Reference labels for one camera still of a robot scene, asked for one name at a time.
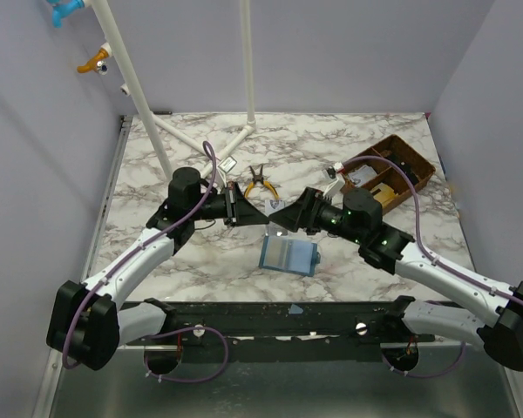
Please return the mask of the white blue credit card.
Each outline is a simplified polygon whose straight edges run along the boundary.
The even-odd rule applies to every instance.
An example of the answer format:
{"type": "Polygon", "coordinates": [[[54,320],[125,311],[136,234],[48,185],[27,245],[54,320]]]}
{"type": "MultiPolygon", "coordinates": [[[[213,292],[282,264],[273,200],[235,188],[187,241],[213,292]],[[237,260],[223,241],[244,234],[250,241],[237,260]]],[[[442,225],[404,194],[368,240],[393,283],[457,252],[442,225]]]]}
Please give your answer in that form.
{"type": "Polygon", "coordinates": [[[285,202],[282,199],[266,199],[264,203],[264,212],[269,216],[280,211],[285,206],[285,202]]]}

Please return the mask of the blue card holder wallet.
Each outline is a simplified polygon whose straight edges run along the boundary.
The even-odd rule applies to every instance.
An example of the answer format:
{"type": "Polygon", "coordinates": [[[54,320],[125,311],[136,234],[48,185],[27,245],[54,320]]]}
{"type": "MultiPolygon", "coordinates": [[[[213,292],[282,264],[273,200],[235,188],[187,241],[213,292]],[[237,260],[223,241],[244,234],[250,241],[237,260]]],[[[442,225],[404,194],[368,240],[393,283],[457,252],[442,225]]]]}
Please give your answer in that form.
{"type": "Polygon", "coordinates": [[[315,243],[287,236],[266,236],[259,267],[312,277],[320,262],[321,255],[315,243]]]}

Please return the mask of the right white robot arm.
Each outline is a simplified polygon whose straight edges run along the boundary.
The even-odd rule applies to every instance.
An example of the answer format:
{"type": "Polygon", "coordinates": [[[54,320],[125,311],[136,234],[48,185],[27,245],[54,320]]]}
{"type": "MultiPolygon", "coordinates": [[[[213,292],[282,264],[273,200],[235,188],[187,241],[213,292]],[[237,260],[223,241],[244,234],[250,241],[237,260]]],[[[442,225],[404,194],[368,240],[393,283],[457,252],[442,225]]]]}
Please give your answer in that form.
{"type": "Polygon", "coordinates": [[[355,243],[370,266],[429,287],[453,307],[409,300],[402,311],[384,318],[392,340],[435,334],[483,349],[500,365],[523,372],[523,281],[517,286],[489,279],[446,260],[383,221],[381,204],[365,189],[343,196],[340,208],[308,187],[293,204],[270,220],[291,232],[326,231],[355,243]]]}

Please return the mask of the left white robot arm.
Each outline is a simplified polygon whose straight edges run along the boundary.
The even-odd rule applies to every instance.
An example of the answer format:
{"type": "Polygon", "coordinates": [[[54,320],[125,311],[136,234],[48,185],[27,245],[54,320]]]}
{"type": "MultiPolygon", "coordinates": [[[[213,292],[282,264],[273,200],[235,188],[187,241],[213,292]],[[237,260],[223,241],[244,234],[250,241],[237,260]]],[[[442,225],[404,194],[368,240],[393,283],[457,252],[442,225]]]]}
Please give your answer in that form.
{"type": "Polygon", "coordinates": [[[168,343],[176,324],[171,309],[146,300],[127,313],[120,309],[133,290],[160,264],[171,259],[193,236],[198,220],[220,219],[227,226],[266,225],[269,219],[231,182],[223,192],[192,167],[176,170],[166,200],[140,236],[108,267],[57,291],[46,336],[62,354],[63,366],[101,369],[117,348],[142,336],[168,343]]]}

